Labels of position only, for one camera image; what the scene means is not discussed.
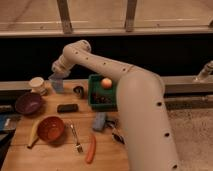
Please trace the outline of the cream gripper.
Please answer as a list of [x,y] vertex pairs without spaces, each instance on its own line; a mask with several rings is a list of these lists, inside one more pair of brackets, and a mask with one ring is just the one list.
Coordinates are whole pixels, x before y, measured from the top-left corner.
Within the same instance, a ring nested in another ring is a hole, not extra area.
[[58,59],[52,64],[52,71],[56,75],[66,78],[70,74],[70,63],[67,60]]

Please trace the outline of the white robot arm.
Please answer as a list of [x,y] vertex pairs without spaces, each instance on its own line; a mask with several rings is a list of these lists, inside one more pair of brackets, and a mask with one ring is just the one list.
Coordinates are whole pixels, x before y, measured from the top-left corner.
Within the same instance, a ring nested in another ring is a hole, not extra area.
[[117,109],[130,171],[181,171],[161,77],[133,64],[94,55],[86,40],[66,45],[52,71],[67,77],[76,64],[117,83]]

